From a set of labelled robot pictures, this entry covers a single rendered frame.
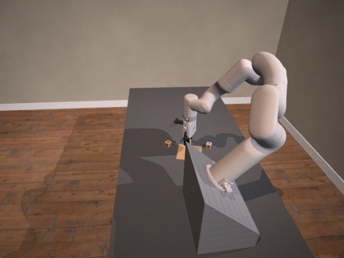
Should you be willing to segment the orange flat mat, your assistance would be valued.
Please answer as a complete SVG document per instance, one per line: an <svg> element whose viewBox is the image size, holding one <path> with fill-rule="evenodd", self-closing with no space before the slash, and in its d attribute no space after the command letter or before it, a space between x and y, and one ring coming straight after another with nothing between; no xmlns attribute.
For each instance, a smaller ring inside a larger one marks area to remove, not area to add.
<svg viewBox="0 0 344 258"><path fill-rule="evenodd" d="M202 146L194 146L200 152L202 152ZM178 151L177 151L177 160L184 160L185 159L185 145L179 144Z"/></svg>

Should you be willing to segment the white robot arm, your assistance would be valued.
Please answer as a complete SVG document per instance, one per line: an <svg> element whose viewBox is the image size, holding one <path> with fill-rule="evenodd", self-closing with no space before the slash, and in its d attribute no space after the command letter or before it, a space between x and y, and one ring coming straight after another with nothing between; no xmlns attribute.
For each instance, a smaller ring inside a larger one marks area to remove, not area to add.
<svg viewBox="0 0 344 258"><path fill-rule="evenodd" d="M251 136L214 165L205 166L205 172L213 185L227 194L233 192L231 186L234 180L285 143L286 133L278 119L286 111L286 69L274 55L258 52L252 62L239 60L200 99L195 94L187 94L183 100L183 119L195 121L198 112L209 113L220 96L231 93L244 81L251 85L261 85L254 91L250 102L248 130Z"/></svg>

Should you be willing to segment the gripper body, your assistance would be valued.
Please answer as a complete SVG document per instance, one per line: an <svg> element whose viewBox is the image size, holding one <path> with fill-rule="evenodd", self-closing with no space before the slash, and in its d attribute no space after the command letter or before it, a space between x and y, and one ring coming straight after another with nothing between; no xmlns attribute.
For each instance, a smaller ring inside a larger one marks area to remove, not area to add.
<svg viewBox="0 0 344 258"><path fill-rule="evenodd" d="M184 120L184 119L183 119ZM196 131L196 121L183 121L182 136L187 132L187 137L191 138Z"/></svg>

